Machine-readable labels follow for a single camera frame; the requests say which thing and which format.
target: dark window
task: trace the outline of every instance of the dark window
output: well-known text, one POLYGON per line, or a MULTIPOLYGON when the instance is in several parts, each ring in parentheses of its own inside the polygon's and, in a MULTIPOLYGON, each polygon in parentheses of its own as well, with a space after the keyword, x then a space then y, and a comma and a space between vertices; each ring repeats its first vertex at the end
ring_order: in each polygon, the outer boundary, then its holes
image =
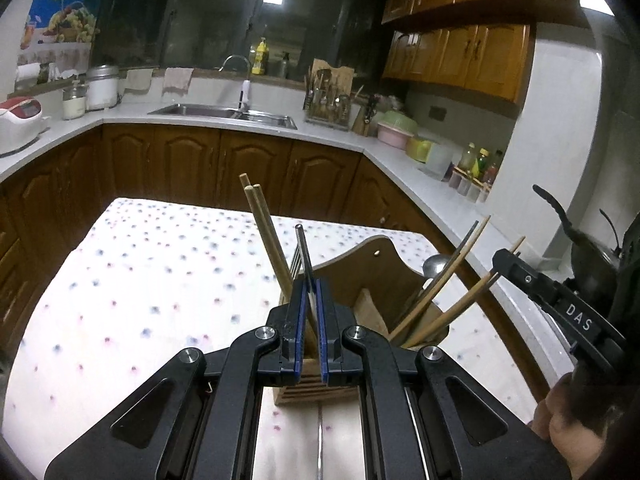
MULTIPOLYGON (((285 52, 289 78, 302 81, 314 58, 352 66, 356 81, 378 81, 392 31, 380 25, 385 0, 105 0, 92 64, 220 67, 251 59, 260 38, 276 75, 285 52)), ((242 64, 233 68, 243 70, 242 64)))

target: white tablecloth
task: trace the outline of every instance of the white tablecloth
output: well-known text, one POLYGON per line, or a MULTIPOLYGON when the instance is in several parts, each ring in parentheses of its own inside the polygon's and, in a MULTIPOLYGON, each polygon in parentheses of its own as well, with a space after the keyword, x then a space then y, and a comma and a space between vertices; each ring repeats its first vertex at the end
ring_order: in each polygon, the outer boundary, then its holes
MULTIPOLYGON (((305 226, 314 264, 366 238, 389 236, 420 271, 436 250, 422 235, 274 217, 288 260, 305 226)), ((464 292, 454 277, 436 298, 464 292)), ((49 462, 178 350, 211 352, 260 326, 280 289, 248 213, 151 200, 114 200, 38 302, 9 377, 2 434, 41 479, 49 462)), ((522 420, 535 401, 477 305, 441 344, 522 420)), ((324 477, 364 477, 356 400, 325 402, 324 477)), ((255 480, 316 477, 318 407, 273 404, 265 391, 255 480)))

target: electrical outlet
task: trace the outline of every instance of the electrical outlet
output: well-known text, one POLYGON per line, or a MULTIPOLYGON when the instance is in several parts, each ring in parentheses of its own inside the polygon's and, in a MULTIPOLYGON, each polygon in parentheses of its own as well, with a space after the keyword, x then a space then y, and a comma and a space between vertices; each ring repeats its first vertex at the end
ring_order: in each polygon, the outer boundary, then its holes
POLYGON ((440 106, 432 106, 429 108, 429 118, 435 121, 444 121, 447 116, 447 109, 440 106))

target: red and white appliance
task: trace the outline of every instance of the red and white appliance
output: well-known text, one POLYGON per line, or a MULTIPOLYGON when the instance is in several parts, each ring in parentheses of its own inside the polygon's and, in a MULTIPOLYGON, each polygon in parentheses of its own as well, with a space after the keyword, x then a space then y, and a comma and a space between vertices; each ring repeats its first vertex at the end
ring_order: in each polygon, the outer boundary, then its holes
POLYGON ((0 154, 14 152, 47 129, 48 117, 33 97, 13 97, 0 103, 0 154))

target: wooden utensil holder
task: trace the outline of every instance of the wooden utensil holder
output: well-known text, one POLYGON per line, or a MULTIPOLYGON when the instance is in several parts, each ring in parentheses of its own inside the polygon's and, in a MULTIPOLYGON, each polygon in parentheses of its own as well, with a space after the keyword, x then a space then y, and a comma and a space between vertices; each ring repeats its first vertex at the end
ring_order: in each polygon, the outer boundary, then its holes
MULTIPOLYGON (((370 300, 389 329, 393 328, 389 324, 396 322, 406 300, 424 283, 424 276, 407 267, 398 256, 393 242, 383 235, 368 238, 341 256, 315 267, 314 276, 324 278, 330 284, 334 303, 350 308, 355 306, 360 291, 367 289, 370 300)), ((432 303, 424 315, 408 327, 407 333, 415 326, 431 323, 441 314, 442 311, 432 303)), ((429 343, 440 343, 448 333, 447 327, 429 343)), ((273 399, 276 405, 280 405, 342 399, 356 396, 357 393, 355 387, 328 387, 322 384, 318 360, 305 358, 300 383, 274 388, 273 399)))

